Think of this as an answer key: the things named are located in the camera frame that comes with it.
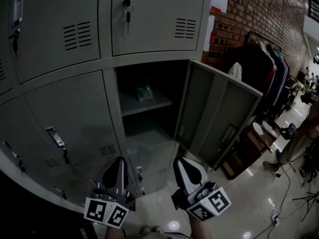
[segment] key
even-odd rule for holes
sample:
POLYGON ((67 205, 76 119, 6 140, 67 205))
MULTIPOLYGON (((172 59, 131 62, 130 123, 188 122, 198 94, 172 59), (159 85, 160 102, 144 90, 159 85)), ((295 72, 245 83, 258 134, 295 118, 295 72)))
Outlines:
POLYGON ((129 34, 129 30, 130 30, 130 21, 131 21, 131 13, 128 11, 126 13, 126 22, 128 23, 128 34, 129 34))

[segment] sneaker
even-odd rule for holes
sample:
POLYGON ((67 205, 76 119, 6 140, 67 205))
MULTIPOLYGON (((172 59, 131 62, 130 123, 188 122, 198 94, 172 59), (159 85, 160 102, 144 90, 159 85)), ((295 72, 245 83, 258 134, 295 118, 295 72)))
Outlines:
POLYGON ((164 233, 164 229, 162 227, 155 227, 154 228, 154 232, 163 234, 164 233))
POLYGON ((149 226, 144 226, 144 227, 142 227, 142 229, 140 231, 140 234, 146 235, 146 234, 150 233, 151 231, 152 230, 151 230, 151 228, 149 226))
POLYGON ((272 174, 276 174, 276 172, 278 171, 278 169, 275 169, 274 165, 272 163, 269 163, 268 161, 264 161, 263 165, 264 165, 264 168, 266 168, 272 174))

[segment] hanging clothes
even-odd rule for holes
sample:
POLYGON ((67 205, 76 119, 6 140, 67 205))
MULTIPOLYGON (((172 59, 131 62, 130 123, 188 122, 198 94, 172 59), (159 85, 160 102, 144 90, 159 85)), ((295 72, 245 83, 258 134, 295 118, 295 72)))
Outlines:
POLYGON ((266 45, 260 41, 258 41, 258 45, 259 47, 263 50, 263 52, 265 52, 267 54, 267 56, 270 58, 270 60, 273 62, 273 69, 272 71, 270 72, 270 74, 268 75, 265 83, 264 83, 264 87, 267 89, 267 92, 266 92, 266 95, 265 95, 265 98, 267 97, 268 93, 269 93, 269 90, 271 88, 271 85, 274 81, 274 78, 275 78, 275 75, 276 75, 276 71, 277 71, 277 67, 276 67, 276 64, 275 64, 275 61, 273 60, 273 58, 270 56, 268 50, 266 49, 266 45))
POLYGON ((274 50, 270 45, 266 46, 270 56, 275 61, 277 71, 273 80, 273 83, 270 87, 269 94, 267 96, 266 102, 273 106, 276 104, 276 101, 278 99, 278 96, 281 92, 281 89, 283 88, 283 85, 285 83, 285 76, 287 76, 288 69, 284 66, 283 62, 280 60, 280 58, 275 54, 274 50))
POLYGON ((263 94, 268 91, 265 81, 273 71, 273 62, 260 47, 249 44, 237 48, 234 56, 226 61, 227 72, 236 62, 242 67, 242 82, 263 94))
POLYGON ((241 74, 243 70, 241 65, 236 62, 229 70, 228 75, 231 77, 234 77, 236 80, 241 81, 241 74))

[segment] open locker door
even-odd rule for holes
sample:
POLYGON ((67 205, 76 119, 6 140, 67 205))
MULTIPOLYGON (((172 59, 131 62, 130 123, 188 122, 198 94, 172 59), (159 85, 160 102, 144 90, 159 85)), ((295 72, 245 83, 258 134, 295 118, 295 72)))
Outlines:
POLYGON ((190 61, 175 139, 214 167, 247 125, 262 93, 229 75, 190 61))

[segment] white floor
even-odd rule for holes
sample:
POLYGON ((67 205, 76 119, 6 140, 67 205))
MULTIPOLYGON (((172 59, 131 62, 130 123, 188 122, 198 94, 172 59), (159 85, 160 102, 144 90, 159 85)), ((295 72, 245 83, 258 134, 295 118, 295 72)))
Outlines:
MULTIPOLYGON (((300 94, 296 98, 296 104, 290 111, 285 111, 277 120, 279 126, 286 127, 293 122, 298 127, 306 118, 309 110, 308 105, 301 103, 300 94)), ((278 213, 280 204, 288 189, 288 178, 283 170, 280 178, 272 176, 263 168, 263 161, 275 162, 275 150, 282 150, 288 141, 281 136, 272 145, 273 153, 266 152, 249 169, 238 176, 235 180, 229 181, 223 171, 218 169, 209 174, 210 179, 222 186, 232 206, 221 216, 206 222, 212 238, 214 239, 252 239, 272 223, 272 213, 278 213)), ((270 239, 297 239, 302 234, 313 232, 319 225, 319 204, 315 203, 303 222, 301 219, 306 214, 307 205, 302 206, 305 201, 292 201, 293 198, 304 197, 309 190, 307 184, 300 187, 299 166, 302 159, 292 166, 284 166, 290 178, 291 185, 284 201, 280 214, 280 224, 273 228, 270 239)), ((316 193, 319 190, 318 179, 311 183, 311 191, 316 193)), ((186 212, 175 210, 171 195, 177 190, 177 184, 173 171, 169 173, 167 187, 154 194, 142 197, 136 201, 137 211, 130 212, 125 220, 123 228, 127 235, 138 233, 142 226, 162 226, 166 232, 180 232, 190 236, 191 230, 186 212)), ((104 238, 105 227, 96 225, 99 238, 104 238)), ((268 232, 264 232, 259 239, 266 239, 268 232)))

